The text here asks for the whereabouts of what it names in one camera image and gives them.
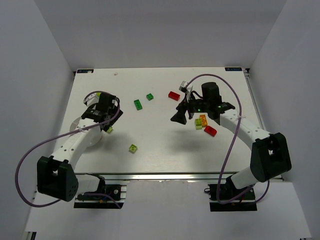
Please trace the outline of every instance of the yellow-green lego brick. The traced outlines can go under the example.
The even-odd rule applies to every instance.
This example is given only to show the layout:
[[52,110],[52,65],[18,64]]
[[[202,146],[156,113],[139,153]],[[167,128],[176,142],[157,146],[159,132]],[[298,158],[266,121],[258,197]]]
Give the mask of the yellow-green lego brick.
[[196,118],[196,119],[194,120],[194,126],[195,126],[195,129],[196,129],[196,130],[202,129],[202,121],[201,121],[200,118]]
[[131,144],[131,146],[129,147],[129,152],[130,153],[135,153],[138,150],[138,147],[136,145]]
[[111,127],[109,127],[109,129],[106,131],[108,134],[109,133],[111,133],[113,131],[113,128],[112,128],[112,126]]

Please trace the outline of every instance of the orange lego brick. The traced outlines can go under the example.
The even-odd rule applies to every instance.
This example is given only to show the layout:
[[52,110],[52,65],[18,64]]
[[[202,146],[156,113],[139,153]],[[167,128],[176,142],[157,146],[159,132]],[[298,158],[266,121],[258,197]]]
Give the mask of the orange lego brick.
[[199,116],[199,118],[202,121],[202,127],[205,128],[206,126],[208,126],[208,122],[207,122],[207,118],[206,115],[202,114]]

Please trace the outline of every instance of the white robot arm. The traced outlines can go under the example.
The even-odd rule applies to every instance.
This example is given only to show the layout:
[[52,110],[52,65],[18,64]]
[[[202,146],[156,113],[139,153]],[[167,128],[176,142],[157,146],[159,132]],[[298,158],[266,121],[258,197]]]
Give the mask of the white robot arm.
[[[240,117],[235,107],[222,101],[215,82],[204,83],[201,89],[202,96],[197,94],[199,99],[196,99],[192,86],[182,82],[180,90],[185,93],[185,98],[177,106],[177,113],[171,121],[185,125],[186,112],[189,119],[192,119],[194,113],[207,113],[210,119],[235,133]],[[251,149],[251,160],[249,167],[226,179],[227,191],[232,192],[229,194],[231,197],[237,195],[233,193],[239,193],[246,187],[265,182],[291,169],[286,138],[281,133],[271,134],[242,118],[237,136]]]
[[42,156],[37,162],[37,188],[40,193],[67,202],[82,193],[105,194],[103,177],[94,174],[76,177],[74,170],[86,148],[96,144],[102,137],[102,130],[107,131],[123,114],[115,106],[116,99],[108,93],[101,93],[99,97],[95,94],[88,96],[84,101],[88,109],[76,127],[79,132],[72,134],[50,157]]

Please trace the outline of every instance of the cable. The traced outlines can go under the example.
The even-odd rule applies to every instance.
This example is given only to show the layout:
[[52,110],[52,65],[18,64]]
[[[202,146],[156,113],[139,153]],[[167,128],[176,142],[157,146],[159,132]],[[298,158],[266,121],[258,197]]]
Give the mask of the cable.
[[260,202],[266,196],[266,194],[269,190],[269,186],[270,186],[270,180],[268,180],[267,185],[266,185],[266,189],[265,189],[264,193],[262,194],[262,196],[258,200],[248,203],[248,205],[257,204],[258,202]]
[[203,99],[203,97],[202,97],[202,96],[200,96],[200,94],[199,94],[199,93],[197,93],[196,91],[192,91],[191,93],[192,93],[192,94],[197,95],[197,96],[198,96],[198,98]]
[[93,193],[93,192],[85,192],[84,195],[87,196],[103,196],[103,197],[107,197],[108,199],[110,199],[112,202],[114,202],[114,204],[121,209],[121,207],[119,206],[119,204],[108,194],[104,194],[104,193]]
[[210,194],[210,188],[209,187],[205,188],[203,191],[204,191],[205,194]]
[[[105,94],[109,94],[105,91],[93,91],[93,92],[90,92],[84,99],[86,99],[90,94],[93,94],[93,93],[105,93]],[[46,143],[49,143],[51,141],[54,141],[56,139],[60,139],[60,138],[63,138],[65,136],[68,136],[68,135],[72,135],[72,134],[76,134],[76,133],[79,133],[81,131],[85,131],[85,130],[88,130],[88,129],[91,129],[91,128],[94,128],[94,127],[97,127],[97,126],[100,126],[100,125],[104,125],[104,124],[107,124],[108,122],[110,121],[113,121],[117,115],[119,114],[120,112],[120,100],[119,98],[115,98],[115,100],[117,101],[118,105],[117,105],[117,111],[115,113],[115,115],[111,118],[111,119],[108,119],[106,121],[103,121],[103,122],[100,122],[100,123],[96,123],[96,124],[93,124],[93,125],[90,125],[90,126],[86,126],[86,127],[83,127],[83,128],[80,128],[80,129],[77,129],[77,130],[73,130],[73,131],[70,131],[70,132],[67,132],[67,133],[64,133],[64,134],[61,134],[61,135],[58,135],[58,136],[54,136],[54,137],[51,137],[47,140],[44,140],[40,143],[38,143],[37,145],[33,146],[32,148],[30,148],[23,156],[22,158],[20,159],[18,165],[16,166],[16,169],[15,169],[15,174],[14,174],[14,183],[15,183],[15,188],[20,196],[20,198],[26,203],[28,204],[29,206],[31,207],[34,207],[34,208],[43,208],[43,207],[47,207],[47,206],[50,206],[50,205],[53,205],[57,202],[60,201],[60,199],[58,200],[55,200],[53,202],[50,202],[50,203],[46,203],[46,204],[34,204],[30,201],[28,201],[28,199],[26,199],[26,197],[23,195],[21,189],[20,189],[20,186],[19,186],[19,170],[20,170],[20,167],[22,165],[22,163],[24,162],[25,158],[33,151],[35,150],[36,148],[46,144]]]
[[[220,77],[218,75],[215,75],[215,74],[209,74],[209,73],[200,74],[198,76],[195,76],[193,79],[191,79],[191,81],[188,82],[188,84],[185,86],[185,88],[187,88],[194,80],[196,80],[197,78],[203,77],[203,76],[210,76],[210,77],[218,78],[221,81],[223,81],[231,89],[231,91],[233,92],[233,94],[234,94],[234,96],[236,98],[236,101],[238,102],[238,105],[239,105],[239,116],[241,116],[241,114],[242,114],[242,105],[241,105],[240,99],[239,99],[236,91],[234,90],[234,88],[226,80],[224,80],[222,77]],[[247,192],[249,192],[250,189],[252,189],[252,187],[253,187],[253,186],[248,186],[243,192],[241,192],[240,194],[238,194],[237,196],[235,196],[235,197],[233,197],[233,198],[231,198],[229,200],[226,200],[226,201],[221,201],[220,200],[220,185],[221,185],[222,175],[224,174],[224,171],[225,171],[225,168],[226,168],[226,165],[227,165],[231,150],[232,150],[232,148],[233,148],[233,146],[235,144],[235,141],[237,139],[239,128],[240,128],[240,123],[241,123],[241,117],[238,118],[238,123],[236,125],[235,132],[234,132],[231,144],[229,146],[228,152],[226,153],[226,156],[225,156],[225,159],[223,161],[222,168],[221,168],[221,171],[220,171],[220,174],[219,174],[219,178],[218,178],[218,184],[217,184],[217,189],[216,189],[216,199],[217,199],[218,203],[222,204],[222,205],[228,204],[228,203],[232,202],[233,200],[236,200],[236,199],[240,198],[242,195],[244,195]]]

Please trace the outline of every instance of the white tabletop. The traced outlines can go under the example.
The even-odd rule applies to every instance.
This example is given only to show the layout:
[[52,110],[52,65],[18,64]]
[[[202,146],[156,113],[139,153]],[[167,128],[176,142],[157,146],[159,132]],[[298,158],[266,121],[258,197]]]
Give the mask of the white tabletop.
[[[215,137],[196,130],[194,120],[186,125],[171,122],[178,101],[168,98],[170,91],[179,92],[182,81],[204,74],[216,74],[227,80],[239,95],[243,115],[259,124],[248,86],[242,71],[225,71],[224,67],[185,68],[121,68],[95,69],[93,73],[75,75],[61,133],[69,131],[71,123],[86,110],[83,98],[91,91],[106,91],[120,98],[123,115],[114,124],[111,134],[104,133],[100,142],[89,147],[79,159],[76,173],[218,173],[232,139],[232,133],[207,118],[217,130]],[[193,89],[199,94],[201,84],[216,82],[222,100],[238,108],[230,89],[219,79],[201,77]],[[151,93],[154,99],[148,101]],[[137,111],[134,100],[139,99],[143,109]],[[60,146],[66,139],[57,141]],[[129,146],[138,147],[136,153]],[[237,140],[226,172],[237,172],[250,164],[251,152]]]
[[[35,240],[298,240],[310,232],[292,183],[272,182],[252,212],[210,212],[205,182],[133,181],[119,209],[79,209],[74,202],[32,208]],[[266,189],[258,183],[255,194]],[[37,193],[36,204],[52,201]]]

